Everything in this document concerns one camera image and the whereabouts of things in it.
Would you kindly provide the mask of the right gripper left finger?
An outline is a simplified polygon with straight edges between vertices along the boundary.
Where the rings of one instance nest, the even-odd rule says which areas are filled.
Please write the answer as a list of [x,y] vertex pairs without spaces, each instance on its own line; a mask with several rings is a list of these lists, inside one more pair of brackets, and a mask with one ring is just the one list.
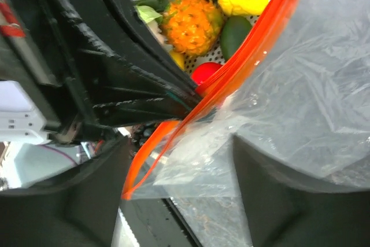
[[96,157],[26,189],[1,192],[1,246],[110,246],[131,145],[122,135]]

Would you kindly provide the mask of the black toy grapes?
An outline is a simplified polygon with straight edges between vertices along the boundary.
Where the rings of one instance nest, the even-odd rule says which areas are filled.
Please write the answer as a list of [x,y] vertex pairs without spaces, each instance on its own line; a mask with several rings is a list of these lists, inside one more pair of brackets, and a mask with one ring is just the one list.
[[148,138],[153,134],[157,129],[157,123],[146,123],[134,126],[131,131],[131,143],[137,148],[140,149]]

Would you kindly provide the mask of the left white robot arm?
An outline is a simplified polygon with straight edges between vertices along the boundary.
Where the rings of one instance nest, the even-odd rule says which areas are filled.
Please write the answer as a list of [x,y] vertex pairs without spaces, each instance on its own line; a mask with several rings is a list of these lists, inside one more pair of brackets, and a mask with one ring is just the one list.
[[195,88],[131,0],[1,0],[3,141],[76,144],[182,120]]

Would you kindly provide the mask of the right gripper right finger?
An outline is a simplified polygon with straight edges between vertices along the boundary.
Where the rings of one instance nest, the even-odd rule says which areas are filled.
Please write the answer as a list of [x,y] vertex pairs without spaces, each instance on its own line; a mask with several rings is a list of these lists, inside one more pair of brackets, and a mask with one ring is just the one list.
[[236,134],[232,158],[253,246],[369,246],[369,189],[293,169]]

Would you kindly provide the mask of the green toy avocado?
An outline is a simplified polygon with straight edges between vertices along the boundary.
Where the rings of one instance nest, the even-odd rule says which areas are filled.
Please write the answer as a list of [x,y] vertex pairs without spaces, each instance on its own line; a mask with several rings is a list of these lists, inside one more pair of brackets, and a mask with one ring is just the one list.
[[235,54],[251,29],[250,22],[242,16],[228,18],[220,35],[220,48],[225,61]]

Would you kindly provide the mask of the clear zip top bag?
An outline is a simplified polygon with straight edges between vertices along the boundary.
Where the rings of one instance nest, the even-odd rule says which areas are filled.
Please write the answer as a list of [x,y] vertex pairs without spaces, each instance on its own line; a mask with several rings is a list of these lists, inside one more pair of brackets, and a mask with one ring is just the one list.
[[203,246],[253,246],[236,179],[238,135],[293,169],[369,189],[369,0],[271,0],[208,117],[145,152],[133,199],[169,197]]

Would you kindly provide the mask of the toy cabbage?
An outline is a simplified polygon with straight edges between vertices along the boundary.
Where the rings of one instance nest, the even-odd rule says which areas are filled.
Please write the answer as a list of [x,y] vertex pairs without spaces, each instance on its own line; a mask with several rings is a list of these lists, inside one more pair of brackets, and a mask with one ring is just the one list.
[[136,6],[136,10],[140,19],[149,27],[151,32],[159,34],[158,22],[162,19],[162,15],[146,5]]

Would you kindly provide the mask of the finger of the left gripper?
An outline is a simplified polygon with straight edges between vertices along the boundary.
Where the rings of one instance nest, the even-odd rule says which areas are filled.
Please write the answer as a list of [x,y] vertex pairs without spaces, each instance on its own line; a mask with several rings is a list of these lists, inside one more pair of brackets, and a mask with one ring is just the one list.
[[99,141],[182,120],[195,88],[131,0],[1,0],[2,141]]
[[184,88],[193,97],[199,96],[195,92],[196,84],[185,74],[171,59],[167,51],[160,45],[152,35],[146,24],[139,18],[131,0],[105,0],[107,6],[112,9],[116,20],[124,28],[129,37],[137,43],[146,54],[155,59],[166,70],[175,76]]

